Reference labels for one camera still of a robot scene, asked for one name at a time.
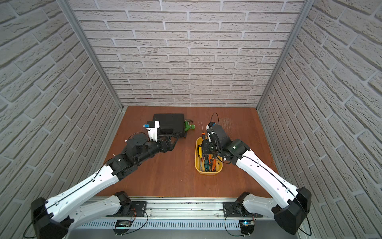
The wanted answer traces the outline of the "controller board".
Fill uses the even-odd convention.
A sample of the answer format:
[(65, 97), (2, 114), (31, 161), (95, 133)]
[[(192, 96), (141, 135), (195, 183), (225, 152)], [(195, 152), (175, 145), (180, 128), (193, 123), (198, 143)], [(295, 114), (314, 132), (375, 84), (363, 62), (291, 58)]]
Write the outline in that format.
[(254, 223), (254, 221), (240, 220), (239, 221), (239, 228), (240, 228), (240, 233), (244, 237), (246, 237), (246, 236), (250, 237), (255, 230), (255, 223)]
[(117, 236), (125, 235), (132, 224), (131, 220), (117, 220), (113, 231)]

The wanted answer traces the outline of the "left controller board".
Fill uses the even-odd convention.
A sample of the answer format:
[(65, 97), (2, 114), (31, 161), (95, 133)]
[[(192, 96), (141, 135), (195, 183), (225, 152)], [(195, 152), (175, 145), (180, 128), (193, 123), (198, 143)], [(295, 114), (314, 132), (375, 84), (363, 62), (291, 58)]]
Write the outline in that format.
[(125, 235), (132, 224), (131, 220), (117, 220), (113, 231), (117, 236)]

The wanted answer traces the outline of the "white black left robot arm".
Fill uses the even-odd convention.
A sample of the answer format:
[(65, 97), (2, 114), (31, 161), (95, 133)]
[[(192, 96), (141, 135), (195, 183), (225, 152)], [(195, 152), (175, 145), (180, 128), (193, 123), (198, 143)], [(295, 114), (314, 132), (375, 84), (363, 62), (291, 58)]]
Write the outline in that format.
[(104, 216), (130, 216), (135, 219), (137, 209), (123, 191), (85, 205), (88, 199), (103, 189), (121, 181), (137, 170), (145, 160), (157, 153), (172, 151), (178, 136), (162, 135), (150, 140), (140, 133), (126, 140), (123, 151), (109, 159), (96, 173), (70, 189), (49, 199), (39, 197), (31, 203), (31, 226), (37, 239), (63, 239), (69, 231)]

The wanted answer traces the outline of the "yellow handled screwdriver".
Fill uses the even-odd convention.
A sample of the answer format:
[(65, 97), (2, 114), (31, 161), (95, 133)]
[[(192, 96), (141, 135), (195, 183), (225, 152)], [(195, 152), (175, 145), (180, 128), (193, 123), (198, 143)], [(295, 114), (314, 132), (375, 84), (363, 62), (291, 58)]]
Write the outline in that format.
[(198, 146), (198, 157), (199, 159), (203, 158), (203, 150), (201, 145)]

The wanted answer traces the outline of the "green plastic nozzle tool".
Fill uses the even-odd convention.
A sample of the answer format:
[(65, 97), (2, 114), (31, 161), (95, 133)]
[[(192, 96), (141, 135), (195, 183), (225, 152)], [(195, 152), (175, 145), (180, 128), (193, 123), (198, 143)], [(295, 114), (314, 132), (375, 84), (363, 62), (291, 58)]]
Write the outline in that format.
[(185, 120), (185, 132), (195, 130), (196, 126), (192, 120)]

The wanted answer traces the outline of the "right controller board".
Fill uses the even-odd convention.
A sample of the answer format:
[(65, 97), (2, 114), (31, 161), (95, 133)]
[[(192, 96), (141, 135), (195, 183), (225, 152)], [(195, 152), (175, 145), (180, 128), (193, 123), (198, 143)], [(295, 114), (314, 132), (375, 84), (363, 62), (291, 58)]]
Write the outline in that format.
[(239, 221), (239, 228), (240, 228), (240, 233), (244, 237), (246, 237), (246, 236), (250, 237), (255, 230), (255, 223), (254, 223), (254, 221), (240, 220)]

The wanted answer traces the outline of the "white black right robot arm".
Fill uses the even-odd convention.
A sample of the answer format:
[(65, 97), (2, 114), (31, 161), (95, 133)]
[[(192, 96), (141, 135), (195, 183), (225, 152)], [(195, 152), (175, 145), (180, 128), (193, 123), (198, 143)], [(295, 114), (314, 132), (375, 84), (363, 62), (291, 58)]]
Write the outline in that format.
[(206, 126), (207, 153), (221, 157), (223, 162), (242, 169), (257, 181), (269, 194), (269, 198), (243, 193), (238, 203), (248, 213), (269, 218), (287, 233), (295, 235), (310, 212), (311, 192), (305, 187), (296, 187), (268, 167), (255, 152), (240, 139), (231, 140), (223, 127), (211, 122)]

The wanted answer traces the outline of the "yellow plastic storage box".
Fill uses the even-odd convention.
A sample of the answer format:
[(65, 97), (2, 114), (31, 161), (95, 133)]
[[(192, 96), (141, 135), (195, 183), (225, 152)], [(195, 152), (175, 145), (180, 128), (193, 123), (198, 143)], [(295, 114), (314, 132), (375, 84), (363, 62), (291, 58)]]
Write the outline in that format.
[(223, 169), (223, 163), (220, 157), (213, 157), (212, 154), (202, 156), (202, 137), (196, 140), (195, 149), (195, 169), (202, 175), (216, 175)]

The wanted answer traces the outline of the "aluminium front rail frame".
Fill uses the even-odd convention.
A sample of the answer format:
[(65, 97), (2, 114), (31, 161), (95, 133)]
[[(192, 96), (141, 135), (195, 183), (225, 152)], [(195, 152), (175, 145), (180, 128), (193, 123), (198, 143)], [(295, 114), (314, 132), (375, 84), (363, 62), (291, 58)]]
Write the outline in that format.
[[(125, 234), (141, 230), (240, 230), (239, 221), (256, 221), (257, 218), (225, 217), (223, 202), (237, 202), (232, 198), (133, 198), (132, 201), (147, 201), (145, 217), (100, 217), (76, 229), (114, 230), (117, 220), (131, 220), (132, 226)], [(263, 216), (259, 219), (275, 221)]]

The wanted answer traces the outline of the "black plastic tool case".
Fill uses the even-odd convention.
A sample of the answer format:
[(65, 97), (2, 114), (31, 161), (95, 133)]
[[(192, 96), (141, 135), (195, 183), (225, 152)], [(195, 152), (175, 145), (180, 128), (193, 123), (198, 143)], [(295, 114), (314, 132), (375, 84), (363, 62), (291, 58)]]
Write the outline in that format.
[(181, 113), (173, 114), (155, 114), (153, 121), (159, 122), (158, 135), (185, 136), (185, 115)]

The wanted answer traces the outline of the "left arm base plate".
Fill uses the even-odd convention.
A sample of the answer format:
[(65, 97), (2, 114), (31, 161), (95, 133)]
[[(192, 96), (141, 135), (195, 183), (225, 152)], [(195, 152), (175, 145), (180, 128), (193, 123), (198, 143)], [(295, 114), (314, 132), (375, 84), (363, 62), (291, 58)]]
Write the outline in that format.
[(145, 211), (147, 207), (147, 201), (132, 201), (128, 206), (122, 205), (121, 208), (113, 215), (108, 217), (145, 217)]

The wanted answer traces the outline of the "green black screwdriver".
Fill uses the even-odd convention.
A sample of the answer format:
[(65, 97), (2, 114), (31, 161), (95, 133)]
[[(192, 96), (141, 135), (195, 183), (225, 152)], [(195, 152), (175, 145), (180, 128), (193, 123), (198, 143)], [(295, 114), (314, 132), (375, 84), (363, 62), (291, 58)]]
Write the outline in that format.
[(204, 155), (204, 169), (205, 172), (209, 172), (208, 154)]

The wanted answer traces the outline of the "orange black long screwdriver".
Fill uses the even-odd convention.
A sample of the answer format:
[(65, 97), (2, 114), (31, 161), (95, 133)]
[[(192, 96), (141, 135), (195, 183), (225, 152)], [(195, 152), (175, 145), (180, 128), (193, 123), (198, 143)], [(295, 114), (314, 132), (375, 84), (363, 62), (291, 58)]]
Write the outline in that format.
[(216, 172), (216, 159), (215, 158), (212, 159), (211, 171)]

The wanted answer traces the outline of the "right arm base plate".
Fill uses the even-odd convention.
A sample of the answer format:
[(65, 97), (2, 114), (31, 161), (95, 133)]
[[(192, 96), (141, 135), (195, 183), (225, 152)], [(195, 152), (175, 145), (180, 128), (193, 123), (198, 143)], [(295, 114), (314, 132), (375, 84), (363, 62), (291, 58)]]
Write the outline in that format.
[(230, 218), (233, 218), (233, 217), (262, 218), (263, 217), (263, 215), (261, 214), (249, 213), (241, 203), (226, 201), (222, 203), (222, 206), (223, 206), (223, 213), (225, 217), (230, 217)]

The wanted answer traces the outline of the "small orange black screwdriver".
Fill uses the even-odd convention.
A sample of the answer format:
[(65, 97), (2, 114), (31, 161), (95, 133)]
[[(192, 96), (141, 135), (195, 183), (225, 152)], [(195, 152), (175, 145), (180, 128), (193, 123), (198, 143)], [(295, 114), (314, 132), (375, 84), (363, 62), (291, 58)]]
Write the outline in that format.
[(201, 129), (202, 129), (202, 140), (205, 141), (206, 140), (206, 134), (205, 134), (205, 128), (203, 126), (203, 123), (201, 123)]

